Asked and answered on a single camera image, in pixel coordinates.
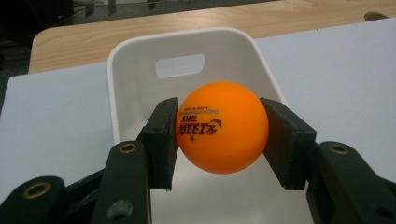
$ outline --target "ping pong ball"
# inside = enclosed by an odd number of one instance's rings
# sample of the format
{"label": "ping pong ball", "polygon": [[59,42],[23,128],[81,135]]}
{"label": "ping pong ball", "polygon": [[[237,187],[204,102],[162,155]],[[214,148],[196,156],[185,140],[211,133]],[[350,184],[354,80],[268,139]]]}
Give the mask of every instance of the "ping pong ball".
{"label": "ping pong ball", "polygon": [[197,167],[214,174],[235,173],[257,160],[268,130],[260,99],[228,81],[193,91],[176,118],[177,142],[183,153]]}

